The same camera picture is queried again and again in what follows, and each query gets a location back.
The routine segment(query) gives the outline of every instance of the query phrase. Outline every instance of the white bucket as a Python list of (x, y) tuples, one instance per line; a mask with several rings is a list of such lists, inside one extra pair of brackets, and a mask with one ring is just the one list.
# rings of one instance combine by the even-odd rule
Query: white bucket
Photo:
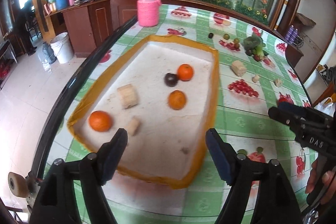
[(57, 57), (60, 64), (67, 63), (74, 56), (74, 52), (72, 50), (69, 35), (67, 32), (61, 33), (58, 36), (56, 36), (50, 42), (50, 46), (53, 49), (54, 54)]

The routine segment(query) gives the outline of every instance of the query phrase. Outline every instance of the fruit print tablecloth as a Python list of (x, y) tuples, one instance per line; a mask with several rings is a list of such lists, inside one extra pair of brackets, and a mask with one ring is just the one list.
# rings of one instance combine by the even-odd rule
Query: fruit print tablecloth
[[(308, 105), (306, 94), (295, 73), (285, 59), (286, 44), (258, 28), (213, 12), (162, 5), (160, 22), (151, 28), (132, 26), (106, 53), (89, 79), (72, 102), (66, 121), (78, 102), (102, 72), (120, 55), (129, 50), (142, 38), (150, 35), (166, 35), (175, 32), (184, 37), (210, 45), (219, 51), (220, 85), (215, 128), (222, 139), (230, 143), (236, 151), (241, 150), (252, 160), (267, 162), (278, 159), (281, 162), (294, 189), (300, 207), (305, 206), (305, 185), (310, 165), (316, 154), (308, 148), (302, 149), (294, 141), (294, 134), (284, 125), (270, 120), (268, 108), (276, 105), (280, 97), (286, 97), (296, 105)], [(253, 32), (259, 34), (269, 52), (266, 62), (256, 62), (241, 51), (224, 47), (220, 40), (230, 43), (234, 38), (242, 41)], [(228, 33), (229, 40), (223, 35)], [(247, 73), (237, 77), (230, 69), (233, 61), (240, 60), (247, 67)], [(253, 83), (252, 77), (260, 75), (260, 82)], [(277, 88), (273, 80), (281, 78), (283, 86)], [(239, 94), (230, 90), (229, 85), (245, 80), (257, 96)], [(73, 139), (66, 122), (60, 126), (52, 144), (45, 174), (56, 158), (66, 161), (80, 160), (88, 151)], [(79, 212), (84, 223), (90, 223), (85, 208), (80, 182), (74, 182)], [(242, 223), (249, 223), (256, 201), (258, 185), (254, 183)], [(220, 180), (215, 165), (207, 153), (203, 166), (188, 188), (172, 190), (164, 185), (146, 183), (116, 173), (103, 187), (105, 196), (118, 223), (214, 223), (229, 193), (230, 187)]]

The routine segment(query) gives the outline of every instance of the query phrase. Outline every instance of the tray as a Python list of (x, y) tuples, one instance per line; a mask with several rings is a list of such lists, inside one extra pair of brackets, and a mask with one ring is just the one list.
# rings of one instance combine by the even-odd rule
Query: tray
[[(175, 87), (164, 84), (164, 75), (176, 72), (179, 65), (194, 68), (190, 81)], [(139, 104), (123, 109), (117, 88), (132, 84)], [(71, 134), (88, 150), (96, 152), (111, 140), (118, 128), (124, 128), (133, 116), (142, 121), (118, 166), (118, 172), (148, 182), (185, 188), (195, 177), (206, 151), (205, 132), (213, 127), (219, 84), (218, 52), (187, 38), (150, 35), (116, 60), (93, 83), (70, 116)], [(181, 90), (187, 104), (172, 110), (168, 95)], [(95, 110), (108, 112), (113, 127), (95, 132), (88, 124)]]

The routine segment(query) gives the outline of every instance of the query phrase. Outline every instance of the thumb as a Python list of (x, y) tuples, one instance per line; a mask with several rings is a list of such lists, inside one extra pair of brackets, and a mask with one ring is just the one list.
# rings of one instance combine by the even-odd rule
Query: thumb
[(325, 174), (322, 177), (322, 182), (325, 186), (328, 186), (330, 183), (331, 183), (331, 185), (330, 185), (328, 191), (322, 197), (321, 204), (327, 203), (333, 197), (333, 195), (336, 191), (336, 180), (334, 179), (332, 181), (332, 179), (334, 177), (334, 174), (335, 174), (334, 172), (328, 171), (328, 172), (325, 172)]

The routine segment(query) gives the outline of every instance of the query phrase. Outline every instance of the person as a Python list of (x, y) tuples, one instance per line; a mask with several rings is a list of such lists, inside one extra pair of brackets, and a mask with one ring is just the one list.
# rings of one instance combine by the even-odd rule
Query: person
[[(309, 194), (314, 190), (315, 184), (317, 182), (317, 179), (318, 179), (317, 172), (316, 172), (317, 161), (318, 161), (318, 159), (316, 159), (311, 164), (312, 170), (310, 172), (310, 176), (309, 176), (309, 179), (308, 179), (308, 182), (307, 182), (307, 186), (306, 186), (306, 190), (305, 190), (306, 194)], [(333, 182), (331, 181), (333, 179), (334, 174), (335, 174), (334, 172), (328, 171), (328, 172), (325, 172), (323, 177), (322, 177), (322, 182), (325, 186), (328, 186), (330, 183), (331, 183), (331, 185), (330, 185), (328, 191), (326, 192), (326, 194), (322, 197), (322, 199), (320, 201), (321, 204), (325, 204), (325, 203), (329, 202), (336, 192), (336, 179), (333, 180)]]
[(25, 6), (20, 10), (17, 18), (13, 24), (13, 33), (21, 38), (23, 46), (28, 53), (28, 56), (31, 56), (35, 53), (37, 47), (34, 47), (30, 41), (29, 32), (26, 29), (26, 22), (33, 22), (34, 13), (32, 11), (33, 0), (28, 0), (25, 3)]

